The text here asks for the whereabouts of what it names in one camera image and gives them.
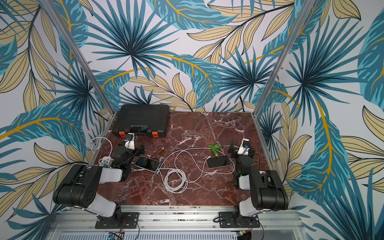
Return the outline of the phone with light case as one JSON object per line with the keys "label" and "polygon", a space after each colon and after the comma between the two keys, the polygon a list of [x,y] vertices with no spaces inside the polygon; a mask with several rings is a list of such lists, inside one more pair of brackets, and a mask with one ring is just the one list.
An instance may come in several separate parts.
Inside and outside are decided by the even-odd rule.
{"label": "phone with light case", "polygon": [[138,157],[135,162],[136,167],[139,167],[152,173],[155,173],[159,169],[160,165],[161,163],[159,161],[143,156]]}

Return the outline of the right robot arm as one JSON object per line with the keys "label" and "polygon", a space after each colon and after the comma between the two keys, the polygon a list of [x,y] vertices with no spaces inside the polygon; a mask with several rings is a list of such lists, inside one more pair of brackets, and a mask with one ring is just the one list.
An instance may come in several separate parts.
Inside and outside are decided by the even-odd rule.
{"label": "right robot arm", "polygon": [[279,174],[275,170],[260,171],[253,167],[256,152],[248,140],[243,139],[240,147],[231,144],[228,154],[235,160],[234,186],[249,191],[250,197],[232,211],[219,212],[213,222],[221,228],[258,228],[259,214],[288,209],[288,195]]}

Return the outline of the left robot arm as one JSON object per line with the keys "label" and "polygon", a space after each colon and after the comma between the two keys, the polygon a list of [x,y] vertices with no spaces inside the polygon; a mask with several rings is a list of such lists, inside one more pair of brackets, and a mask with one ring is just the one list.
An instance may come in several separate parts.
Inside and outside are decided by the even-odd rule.
{"label": "left robot arm", "polygon": [[98,194],[98,187],[106,183],[126,181],[132,172],[131,163],[134,157],[144,152],[144,144],[133,150],[120,146],[115,149],[118,155],[113,157],[118,163],[111,167],[74,166],[55,190],[54,203],[96,215],[95,228],[98,230],[138,228],[139,213],[122,212],[121,205]]}

